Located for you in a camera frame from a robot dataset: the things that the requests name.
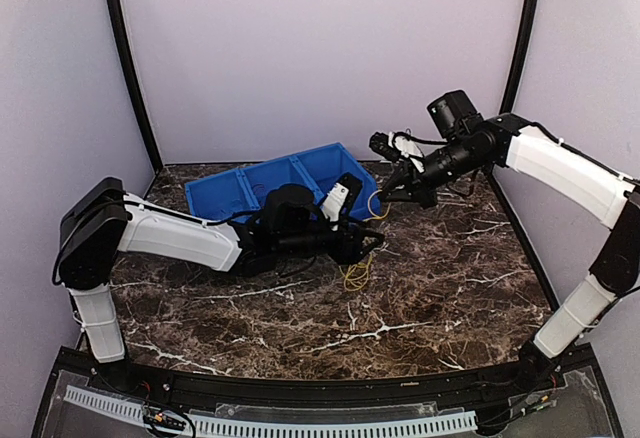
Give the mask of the right black frame post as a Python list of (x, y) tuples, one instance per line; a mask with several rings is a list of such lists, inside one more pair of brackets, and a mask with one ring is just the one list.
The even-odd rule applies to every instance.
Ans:
[(528, 54), (537, 4), (538, 0), (523, 0), (509, 73), (499, 107), (500, 114), (514, 109)]

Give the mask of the black curved front rail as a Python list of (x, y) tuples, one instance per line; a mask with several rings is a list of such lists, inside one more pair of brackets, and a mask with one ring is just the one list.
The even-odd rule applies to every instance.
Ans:
[(548, 389), (552, 381), (520, 388), (513, 383), (518, 364), (435, 375), (391, 379), (287, 381), (214, 376), (172, 371), (131, 363), (127, 378), (133, 385), (151, 386), (150, 398), (188, 408), (214, 408), (222, 403), (247, 405), (393, 405), (434, 400), (439, 405), (491, 406), (522, 393)]

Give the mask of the left black frame post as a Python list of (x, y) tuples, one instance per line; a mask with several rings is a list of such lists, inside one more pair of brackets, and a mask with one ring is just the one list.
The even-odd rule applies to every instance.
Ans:
[(158, 174), (164, 168), (164, 164), (144, 103), (126, 30), (122, 3), (121, 0), (106, 0), (106, 4), (114, 43), (136, 124), (153, 172)]

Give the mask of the black frame post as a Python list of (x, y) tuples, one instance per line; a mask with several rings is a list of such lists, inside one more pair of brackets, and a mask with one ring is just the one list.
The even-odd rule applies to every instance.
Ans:
[(106, 0), (106, 4), (114, 43), (136, 124), (153, 172), (158, 174), (164, 168), (164, 164), (144, 103), (126, 30), (122, 3), (121, 0)]
[(523, 0), (509, 73), (499, 107), (500, 114), (514, 109), (528, 54), (537, 4), (538, 0)]

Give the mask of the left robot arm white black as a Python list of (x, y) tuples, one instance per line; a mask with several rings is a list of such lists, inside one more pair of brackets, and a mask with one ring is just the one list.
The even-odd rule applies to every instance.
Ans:
[(126, 360), (109, 285), (118, 254), (157, 255), (240, 277), (272, 271), (287, 258), (326, 255), (355, 265), (384, 242), (350, 214), (361, 190), (350, 173), (321, 200), (306, 186), (284, 184), (261, 208), (212, 221), (150, 203), (107, 177), (61, 219), (52, 282), (67, 289), (103, 379), (131, 394), (141, 373)]

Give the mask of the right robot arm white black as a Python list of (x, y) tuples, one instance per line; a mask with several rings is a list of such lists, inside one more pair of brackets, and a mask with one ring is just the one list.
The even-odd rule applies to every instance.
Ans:
[(462, 90), (434, 100), (427, 112), (440, 133), (434, 151), (406, 131), (374, 133), (372, 151), (394, 163), (381, 186), (384, 202), (436, 205), (438, 188), (487, 167), (530, 177), (594, 216), (609, 232), (586, 277), (524, 343), (510, 382), (534, 390), (561, 355), (619, 301), (638, 291), (639, 182), (584, 154), (542, 124), (513, 113), (484, 118)]

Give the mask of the blue three-compartment plastic bin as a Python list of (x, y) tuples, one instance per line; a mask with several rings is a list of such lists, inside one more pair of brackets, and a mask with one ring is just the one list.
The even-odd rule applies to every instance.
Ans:
[(285, 184), (309, 188), (320, 203), (344, 173), (363, 182), (350, 215), (365, 220), (381, 212), (375, 179), (340, 143), (305, 150), (257, 165), (235, 168), (185, 185), (190, 213), (220, 221), (236, 212), (257, 211), (267, 194)]

